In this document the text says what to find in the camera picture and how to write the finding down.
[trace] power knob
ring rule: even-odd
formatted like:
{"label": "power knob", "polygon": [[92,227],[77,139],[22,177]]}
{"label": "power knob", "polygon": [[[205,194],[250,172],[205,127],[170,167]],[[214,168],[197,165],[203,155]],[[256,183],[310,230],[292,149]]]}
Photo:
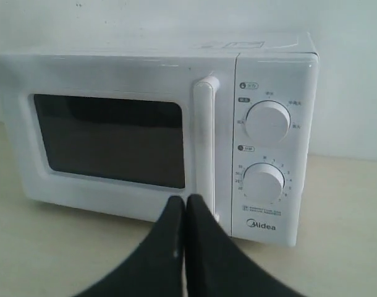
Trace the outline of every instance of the power knob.
{"label": "power knob", "polygon": [[267,147],[278,143],[289,128],[289,112],[275,101],[261,101],[253,105],[246,116],[246,133],[257,145]]}
{"label": "power knob", "polygon": [[284,177],[275,166],[257,163],[244,173],[243,186],[248,199],[270,204],[282,194]]}

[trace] dark glass window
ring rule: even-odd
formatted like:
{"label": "dark glass window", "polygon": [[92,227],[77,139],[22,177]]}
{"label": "dark glass window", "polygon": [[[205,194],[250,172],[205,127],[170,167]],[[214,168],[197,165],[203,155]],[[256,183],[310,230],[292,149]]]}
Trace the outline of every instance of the dark glass window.
{"label": "dark glass window", "polygon": [[56,95],[34,101],[53,170],[185,187],[179,105]]}

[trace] white microwave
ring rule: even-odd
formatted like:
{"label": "white microwave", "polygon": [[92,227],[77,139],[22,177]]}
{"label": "white microwave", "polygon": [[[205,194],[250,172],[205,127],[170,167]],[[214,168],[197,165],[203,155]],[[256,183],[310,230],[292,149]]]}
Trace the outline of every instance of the white microwave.
{"label": "white microwave", "polygon": [[293,246],[318,76],[308,34],[0,53],[25,194],[155,221],[201,194],[229,235]]}

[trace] microwave door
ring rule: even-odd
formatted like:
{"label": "microwave door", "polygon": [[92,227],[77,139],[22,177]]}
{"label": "microwave door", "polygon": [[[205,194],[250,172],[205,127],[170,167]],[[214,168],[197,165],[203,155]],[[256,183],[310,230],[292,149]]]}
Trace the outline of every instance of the microwave door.
{"label": "microwave door", "polygon": [[213,76],[205,77],[193,88],[193,126],[196,190],[214,213],[214,102],[220,86]]}

